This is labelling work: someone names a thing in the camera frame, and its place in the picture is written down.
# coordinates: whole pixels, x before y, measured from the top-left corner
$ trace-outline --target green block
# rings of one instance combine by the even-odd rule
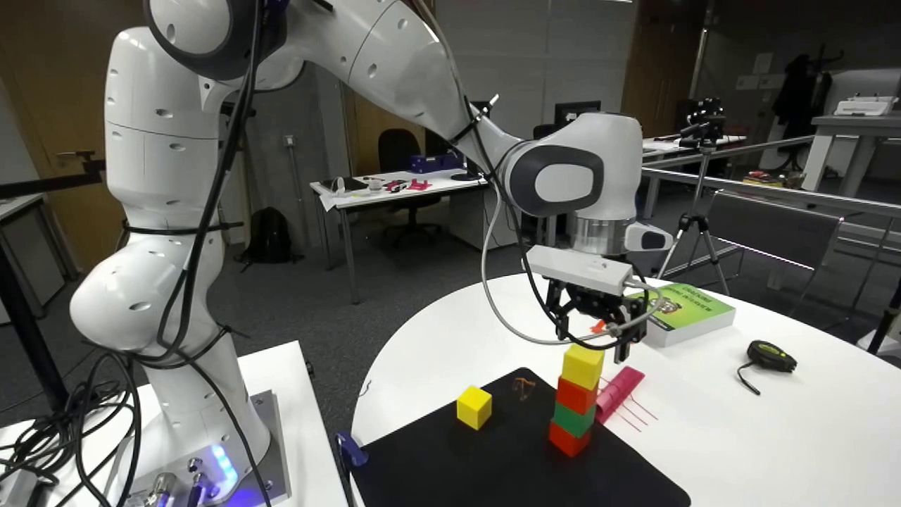
[[[596,405],[591,405],[584,415],[569,412],[563,404],[553,405],[553,423],[574,440],[591,431],[593,416]]]

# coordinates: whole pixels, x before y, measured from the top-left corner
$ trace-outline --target black mat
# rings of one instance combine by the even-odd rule
[[[456,423],[446,404],[365,445],[369,464],[355,470],[365,507],[690,504],[679,485],[603,426],[577,460],[551,447],[553,388],[535,373],[514,370],[484,388],[494,415],[482,431]]]

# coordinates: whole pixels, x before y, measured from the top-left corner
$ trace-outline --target block tower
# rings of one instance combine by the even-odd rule
[[[569,460],[589,447],[596,416],[603,349],[569,347],[556,377],[556,404],[549,426],[551,445]]]

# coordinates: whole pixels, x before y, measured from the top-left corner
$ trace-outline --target round table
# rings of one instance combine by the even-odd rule
[[[551,325],[524,277],[490,283],[518,331]],[[607,356],[603,377],[645,373],[632,397],[605,423],[619,440],[681,485],[696,507],[897,504],[901,373],[808,325],[717,297],[734,325],[691,342]],[[593,322],[574,315],[570,333]],[[795,359],[793,374],[749,370],[755,397],[734,377],[755,338]],[[556,383],[565,347],[535,347],[505,333],[482,284],[462,288],[406,322],[375,359],[351,419],[360,445],[484,387],[518,367]]]

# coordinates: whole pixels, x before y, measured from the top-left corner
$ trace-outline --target computer monitor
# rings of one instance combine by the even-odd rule
[[[553,125],[563,128],[574,121],[579,114],[600,114],[600,101],[560,101],[553,104]]]

